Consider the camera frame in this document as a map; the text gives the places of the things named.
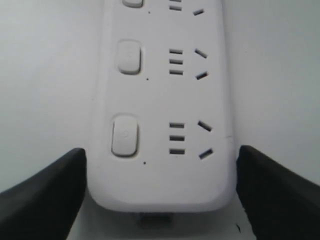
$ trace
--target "power strip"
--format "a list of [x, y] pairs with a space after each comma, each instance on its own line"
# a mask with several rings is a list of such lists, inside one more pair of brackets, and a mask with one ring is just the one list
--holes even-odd
[[237, 177], [220, 0], [107, 2], [91, 196], [122, 212], [223, 207]]

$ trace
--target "white power strip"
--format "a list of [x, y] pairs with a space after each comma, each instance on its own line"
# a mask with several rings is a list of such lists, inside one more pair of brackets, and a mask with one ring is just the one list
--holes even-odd
[[223, 207], [237, 177], [220, 0], [107, 7], [88, 151], [91, 196], [123, 212]]

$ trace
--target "white background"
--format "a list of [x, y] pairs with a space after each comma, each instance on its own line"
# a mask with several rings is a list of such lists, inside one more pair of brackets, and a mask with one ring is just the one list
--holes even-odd
[[[0, 0], [0, 191], [86, 147], [103, 4]], [[320, 184], [320, 1], [225, 0], [223, 7], [237, 147], [252, 145]], [[252, 239], [237, 198], [219, 212], [178, 220], [156, 235], [87, 197], [69, 239]]]

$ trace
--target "outlet slot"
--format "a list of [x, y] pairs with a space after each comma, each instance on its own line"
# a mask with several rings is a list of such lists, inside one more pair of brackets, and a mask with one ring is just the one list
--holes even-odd
[[169, 59], [169, 63], [170, 64], [182, 65], [182, 64], [184, 64], [184, 61], [183, 60], [178, 60], [178, 59]]
[[201, 153], [201, 154], [199, 155], [199, 158], [200, 158], [201, 160], [203, 160], [203, 159], [209, 157], [209, 156], [210, 156], [211, 154], [213, 154], [213, 153], [214, 153], [214, 151], [212, 150], [212, 148], [210, 148], [209, 150]]
[[172, 6], [172, 5], [170, 5], [169, 9], [173, 10], [173, 11], [182, 11], [182, 7], [181, 6]]
[[197, 49], [197, 48], [194, 50], [194, 52], [195, 52], [196, 54], [200, 55], [201, 57], [205, 58], [205, 59], [208, 57], [207, 54], [205, 54], [203, 51], [201, 51], [201, 50], [199, 50], [199, 49]]
[[198, 125], [200, 127], [202, 127], [203, 129], [207, 130], [208, 132], [211, 132], [212, 131], [212, 127], [209, 126], [208, 124], [204, 123], [203, 121], [199, 121], [198, 122]]
[[169, 49], [169, 53], [171, 53], [171, 54], [183, 54], [184, 51], [179, 50], [179, 49]]
[[178, 123], [178, 122], [170, 122], [169, 127], [172, 129], [184, 129], [185, 124], [184, 123]]
[[169, 149], [169, 153], [173, 155], [184, 155], [185, 152], [186, 151], [184, 149], [174, 149], [174, 148]]
[[184, 71], [182, 71], [182, 70], [172, 70], [171, 69], [171, 70], [169, 70], [169, 74], [182, 76], [184, 74]]
[[204, 9], [199, 9], [199, 10], [197, 10], [197, 11], [194, 11], [194, 12], [193, 12], [193, 15], [197, 16], [197, 15], [203, 14], [204, 12], [205, 12]]
[[203, 72], [203, 73], [195, 76], [195, 78], [196, 78], [197, 80], [200, 80], [200, 79], [203, 79], [203, 78], [207, 77], [208, 75], [209, 75], [208, 72], [205, 71], [205, 72]]
[[185, 140], [185, 136], [170, 136], [170, 141], [178, 141], [183, 142]]

